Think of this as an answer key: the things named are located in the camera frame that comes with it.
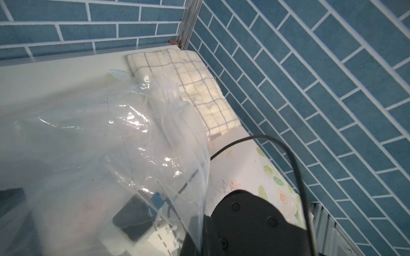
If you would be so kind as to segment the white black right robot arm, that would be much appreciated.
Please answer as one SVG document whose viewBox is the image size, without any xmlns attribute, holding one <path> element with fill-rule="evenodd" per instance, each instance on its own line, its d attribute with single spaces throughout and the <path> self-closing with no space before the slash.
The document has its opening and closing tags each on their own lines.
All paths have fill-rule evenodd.
<svg viewBox="0 0 410 256">
<path fill-rule="evenodd" d="M 182 256 L 310 256 L 307 230 L 288 223 L 271 203 L 244 190 L 226 195 L 204 217 L 201 247 L 187 236 Z"/>
</svg>

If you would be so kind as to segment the floral table mat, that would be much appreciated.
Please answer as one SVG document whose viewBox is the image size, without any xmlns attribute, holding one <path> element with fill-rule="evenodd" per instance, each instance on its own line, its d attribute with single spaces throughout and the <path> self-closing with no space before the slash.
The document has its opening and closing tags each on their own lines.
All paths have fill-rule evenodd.
<svg viewBox="0 0 410 256">
<path fill-rule="evenodd" d="M 205 214 L 211 215 L 238 189 L 270 202 L 290 224 L 306 227 L 300 197 L 254 140 L 234 145 L 210 162 Z"/>
</svg>

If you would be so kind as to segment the cream checked folded towel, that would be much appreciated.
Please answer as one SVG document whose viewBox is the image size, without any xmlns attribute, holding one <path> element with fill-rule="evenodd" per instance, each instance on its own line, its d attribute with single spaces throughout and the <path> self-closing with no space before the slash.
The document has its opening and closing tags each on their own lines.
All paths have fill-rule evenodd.
<svg viewBox="0 0 410 256">
<path fill-rule="evenodd" d="M 165 49 L 130 54 L 127 59 L 135 75 L 165 75 L 177 85 L 182 100 L 189 102 L 199 114 L 208 140 L 241 126 L 239 117 L 196 52 Z"/>
</svg>

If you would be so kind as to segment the clear plastic vacuum bag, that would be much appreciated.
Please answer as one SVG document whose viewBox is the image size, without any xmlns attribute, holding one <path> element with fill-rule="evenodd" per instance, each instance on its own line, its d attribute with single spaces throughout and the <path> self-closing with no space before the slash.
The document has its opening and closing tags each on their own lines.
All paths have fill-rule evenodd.
<svg viewBox="0 0 410 256">
<path fill-rule="evenodd" d="M 1 116 L 1 255 L 179 256 L 202 244 L 209 176 L 199 114 L 165 75 L 79 89 Z M 113 217 L 159 192 L 132 242 Z"/>
</svg>

